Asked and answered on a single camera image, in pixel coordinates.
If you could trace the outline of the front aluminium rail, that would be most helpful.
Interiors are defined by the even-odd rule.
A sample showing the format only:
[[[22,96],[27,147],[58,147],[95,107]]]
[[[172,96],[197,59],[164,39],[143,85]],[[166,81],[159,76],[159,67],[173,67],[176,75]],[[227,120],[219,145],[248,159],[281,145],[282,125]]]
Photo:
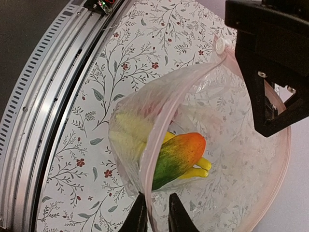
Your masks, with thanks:
[[[25,64],[0,123],[0,229],[33,232],[70,106],[100,46],[131,7],[72,0]]]

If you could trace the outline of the floral patterned table mat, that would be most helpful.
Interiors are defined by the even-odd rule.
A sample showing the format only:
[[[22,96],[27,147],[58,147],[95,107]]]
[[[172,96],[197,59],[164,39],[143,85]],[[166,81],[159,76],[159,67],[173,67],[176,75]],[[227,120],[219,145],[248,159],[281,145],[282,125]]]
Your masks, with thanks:
[[[136,0],[106,38],[70,108],[47,176],[36,230],[116,232],[133,200],[108,140],[128,94],[166,73],[209,62],[214,36],[236,31],[194,0]]]

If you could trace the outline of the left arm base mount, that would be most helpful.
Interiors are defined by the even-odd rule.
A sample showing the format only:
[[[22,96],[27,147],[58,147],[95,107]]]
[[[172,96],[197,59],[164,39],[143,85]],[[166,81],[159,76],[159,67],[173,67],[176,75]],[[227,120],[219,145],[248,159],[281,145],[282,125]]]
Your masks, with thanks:
[[[111,14],[116,0],[87,0],[84,7],[98,14]]]

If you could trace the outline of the yellow toy banana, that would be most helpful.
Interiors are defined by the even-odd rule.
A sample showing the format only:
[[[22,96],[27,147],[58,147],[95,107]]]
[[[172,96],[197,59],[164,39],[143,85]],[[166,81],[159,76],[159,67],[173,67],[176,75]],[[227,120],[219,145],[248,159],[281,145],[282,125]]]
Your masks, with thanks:
[[[153,126],[144,118],[129,113],[118,113],[114,119],[116,125],[110,132],[110,138],[119,149],[125,170],[131,175],[137,175],[141,155]]]

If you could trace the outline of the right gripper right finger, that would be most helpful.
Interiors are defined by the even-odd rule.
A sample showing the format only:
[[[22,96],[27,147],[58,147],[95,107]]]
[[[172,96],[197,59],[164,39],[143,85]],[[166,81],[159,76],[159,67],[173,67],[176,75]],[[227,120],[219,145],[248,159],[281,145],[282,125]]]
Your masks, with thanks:
[[[169,232],[199,232],[176,193],[169,196]]]

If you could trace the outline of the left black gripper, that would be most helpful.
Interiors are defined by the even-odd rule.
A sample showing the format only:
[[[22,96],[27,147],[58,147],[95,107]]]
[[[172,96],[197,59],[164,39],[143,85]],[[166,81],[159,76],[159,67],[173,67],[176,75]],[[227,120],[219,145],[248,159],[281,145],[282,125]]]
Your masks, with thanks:
[[[309,116],[309,2],[227,0],[225,24],[238,31],[235,55],[250,96],[255,130],[269,137]],[[295,93],[275,111],[267,84]]]

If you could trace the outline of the orange green toy mango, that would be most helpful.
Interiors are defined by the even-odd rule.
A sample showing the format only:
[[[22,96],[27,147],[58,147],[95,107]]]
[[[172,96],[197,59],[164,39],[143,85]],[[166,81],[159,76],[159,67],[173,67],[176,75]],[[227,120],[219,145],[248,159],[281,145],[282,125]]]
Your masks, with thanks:
[[[175,179],[207,177],[212,164],[203,157],[205,149],[206,140],[200,133],[167,132],[157,159],[152,190]]]

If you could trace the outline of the clear zip top bag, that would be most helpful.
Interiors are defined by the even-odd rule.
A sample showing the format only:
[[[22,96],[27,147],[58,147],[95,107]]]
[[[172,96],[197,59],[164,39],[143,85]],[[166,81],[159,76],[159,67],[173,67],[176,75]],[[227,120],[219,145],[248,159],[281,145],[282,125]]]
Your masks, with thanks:
[[[143,193],[146,224],[167,232],[177,194],[198,232],[251,232],[285,177],[291,130],[268,138],[230,41],[214,37],[208,63],[159,77],[120,100],[109,141],[130,197]]]

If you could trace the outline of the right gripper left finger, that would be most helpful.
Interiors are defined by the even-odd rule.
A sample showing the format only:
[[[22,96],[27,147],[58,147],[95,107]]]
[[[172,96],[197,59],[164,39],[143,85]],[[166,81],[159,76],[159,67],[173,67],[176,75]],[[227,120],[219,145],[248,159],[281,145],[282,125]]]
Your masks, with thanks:
[[[119,232],[146,232],[147,223],[148,216],[145,196],[139,192]]]

